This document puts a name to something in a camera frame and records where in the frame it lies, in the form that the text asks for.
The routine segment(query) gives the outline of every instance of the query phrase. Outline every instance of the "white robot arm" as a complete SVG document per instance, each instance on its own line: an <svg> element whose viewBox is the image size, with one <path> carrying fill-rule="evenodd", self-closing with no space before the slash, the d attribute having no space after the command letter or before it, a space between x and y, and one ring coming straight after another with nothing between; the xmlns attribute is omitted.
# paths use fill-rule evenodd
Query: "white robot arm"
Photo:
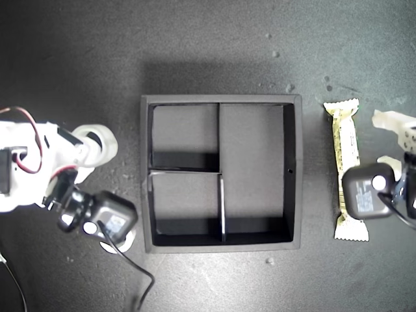
<svg viewBox="0 0 416 312"><path fill-rule="evenodd" d="M343 177L344 200L348 214L357 219L382 218L396 214L409 227L397 206L404 202L408 218L416 219L416 118L398 112L374 111L373 126L397 134L404 150L404 164L383 156L378 163L353 167Z"/></svg>
<svg viewBox="0 0 416 312"><path fill-rule="evenodd" d="M48 210L56 207L62 212L58 220L62 230L79 226L115 253L99 229L102 222L117 247L128 250L135 237L134 205L109 192L90 195L75 186L117 154L111 130L82 125L70 133L53 123L36 123L21 107L0 114L9 111L22 113L29 122L0 122L0 213L34 203Z"/></svg>

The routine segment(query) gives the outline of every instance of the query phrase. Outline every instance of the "white wrapper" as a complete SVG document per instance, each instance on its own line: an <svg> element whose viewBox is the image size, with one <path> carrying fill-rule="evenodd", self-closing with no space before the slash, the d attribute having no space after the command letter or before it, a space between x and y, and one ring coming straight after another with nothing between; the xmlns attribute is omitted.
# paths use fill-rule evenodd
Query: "white wrapper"
<svg viewBox="0 0 416 312"><path fill-rule="evenodd" d="M324 103L326 111L332 116L333 146L338 169L339 210L341 215L335 228L335 239L348 241L368 241L369 232L362 220L348 215L345 208L343 185L344 173L359 165L356 128L352 116L358 111L358 99L337 103Z"/></svg>

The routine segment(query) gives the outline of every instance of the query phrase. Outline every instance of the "black tray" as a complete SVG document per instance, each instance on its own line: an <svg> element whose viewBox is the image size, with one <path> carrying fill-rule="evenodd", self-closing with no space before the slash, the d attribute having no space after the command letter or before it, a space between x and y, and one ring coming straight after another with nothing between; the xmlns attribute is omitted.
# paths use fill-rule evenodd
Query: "black tray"
<svg viewBox="0 0 416 312"><path fill-rule="evenodd" d="M300 246L300 96L142 96L146 251Z"/></svg>

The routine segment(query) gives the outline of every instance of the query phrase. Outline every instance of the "red wire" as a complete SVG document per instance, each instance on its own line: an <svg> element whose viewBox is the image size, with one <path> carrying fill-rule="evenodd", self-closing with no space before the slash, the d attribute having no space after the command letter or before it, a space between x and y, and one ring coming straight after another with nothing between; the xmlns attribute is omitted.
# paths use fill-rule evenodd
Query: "red wire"
<svg viewBox="0 0 416 312"><path fill-rule="evenodd" d="M32 115L27 110L25 110L21 107L18 107L18 106L7 107L5 109L1 109L0 114L2 114L4 112L10 112L10 111L21 112L29 120L29 122L32 125L32 128L34 130L34 134L35 134L34 139L36 141L36 145L39 148L39 154L40 154L39 167L36 170L31 170L31 169L27 168L24 164L22 164L21 161L20 161L20 154L17 155L17 157L16 157L16 164L18 164L19 168L22 169L24 172L27 172L28 174L37 174L40 171L40 169L42 168L42 158L44 156L44 153L42 151L42 143L40 142L39 132L38 132L38 129L36 128L36 122L33 119Z"/></svg>

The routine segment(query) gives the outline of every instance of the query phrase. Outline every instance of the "dark gray table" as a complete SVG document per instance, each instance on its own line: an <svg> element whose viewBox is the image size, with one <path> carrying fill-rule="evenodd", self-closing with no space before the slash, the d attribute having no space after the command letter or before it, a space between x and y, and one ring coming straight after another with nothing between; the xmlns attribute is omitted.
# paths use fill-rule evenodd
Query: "dark gray table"
<svg viewBox="0 0 416 312"><path fill-rule="evenodd" d="M368 243L333 239L337 174L321 107L358 97L362 161L401 157L371 116L416 116L415 16L412 0L2 1L0 104L68 129L109 126L119 154L84 187L138 203L141 94L282 94L293 84L304 102L302 247L146 255L139 225L129 255L157 278L143 311L416 311L411 229L391 217L367 222ZM36 207L0 215L0 249L31 312L123 311L148 283ZM19 311L19 300L0 268L0 310Z"/></svg>

